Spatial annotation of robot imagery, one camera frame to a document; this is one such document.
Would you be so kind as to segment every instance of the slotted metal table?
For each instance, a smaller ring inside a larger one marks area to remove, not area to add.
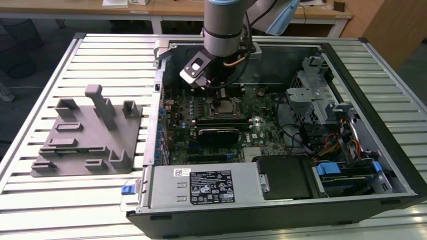
[[[120,210],[122,185],[142,177],[150,127],[156,40],[199,41],[188,35],[79,34],[0,163],[0,235],[9,239],[148,239]],[[254,37],[264,42],[330,42],[402,148],[427,180],[427,108],[368,43],[358,39]],[[338,81],[336,89],[344,96]],[[103,85],[112,104],[143,105],[134,171],[120,175],[29,175],[60,98],[92,105],[88,84]],[[427,239],[427,205],[387,211],[356,224],[235,233],[188,239]]]

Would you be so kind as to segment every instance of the desk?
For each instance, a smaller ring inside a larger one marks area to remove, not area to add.
[[[103,9],[103,0],[1,0],[1,18],[87,19],[87,20],[150,20],[152,31],[162,34],[162,21],[203,21],[204,0],[151,0],[148,5]],[[334,25],[328,37],[339,37],[354,15],[323,6],[298,9],[291,23]]]

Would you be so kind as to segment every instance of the power supply label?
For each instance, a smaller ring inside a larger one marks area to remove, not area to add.
[[[232,171],[191,172],[190,202],[192,205],[234,203]]]

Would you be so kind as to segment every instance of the blue tab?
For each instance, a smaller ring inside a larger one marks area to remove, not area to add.
[[[315,166],[315,169],[318,170],[318,174],[319,176],[324,175],[326,174],[326,171],[323,171],[323,168],[320,165]]]
[[[166,109],[163,107],[159,108],[159,115],[164,116],[167,113]]]
[[[374,165],[376,173],[383,171],[382,165],[380,165],[380,163],[378,161],[374,161],[372,165]]]
[[[135,194],[135,185],[124,185],[122,186],[122,195],[134,195]]]
[[[326,174],[340,174],[342,170],[335,162],[323,162],[316,167],[319,176]]]

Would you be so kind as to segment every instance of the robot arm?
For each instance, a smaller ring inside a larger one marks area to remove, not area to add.
[[[194,87],[220,89],[235,66],[248,61],[252,47],[250,30],[280,35],[300,0],[207,0],[204,3],[203,49],[194,56],[180,76]],[[244,19],[247,38],[243,38]],[[246,55],[240,57],[242,45]]]

